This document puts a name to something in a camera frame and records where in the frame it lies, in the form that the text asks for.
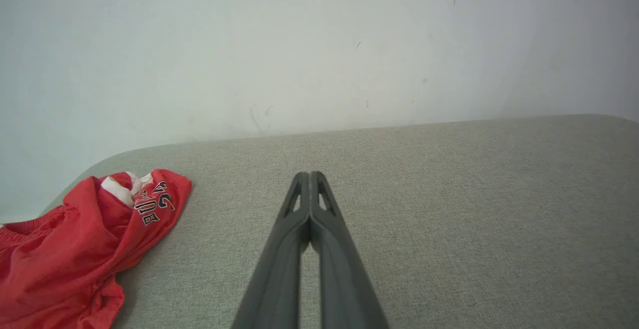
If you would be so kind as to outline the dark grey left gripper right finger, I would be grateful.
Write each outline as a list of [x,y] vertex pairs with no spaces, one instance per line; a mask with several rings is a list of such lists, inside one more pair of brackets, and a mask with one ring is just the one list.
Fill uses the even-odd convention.
[[326,176],[310,173],[310,238],[319,255],[322,329],[389,329]]

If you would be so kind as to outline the red sports jersey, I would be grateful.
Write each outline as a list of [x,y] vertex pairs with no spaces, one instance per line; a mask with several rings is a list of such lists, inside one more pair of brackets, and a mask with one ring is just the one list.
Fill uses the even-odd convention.
[[0,225],[0,329],[110,329],[116,275],[173,229],[191,190],[163,168],[91,176],[41,217]]

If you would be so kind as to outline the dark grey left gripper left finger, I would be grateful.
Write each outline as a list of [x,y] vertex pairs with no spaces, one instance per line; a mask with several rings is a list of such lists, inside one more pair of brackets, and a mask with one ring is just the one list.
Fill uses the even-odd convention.
[[310,174],[294,175],[231,329],[299,329],[301,255],[310,240]]

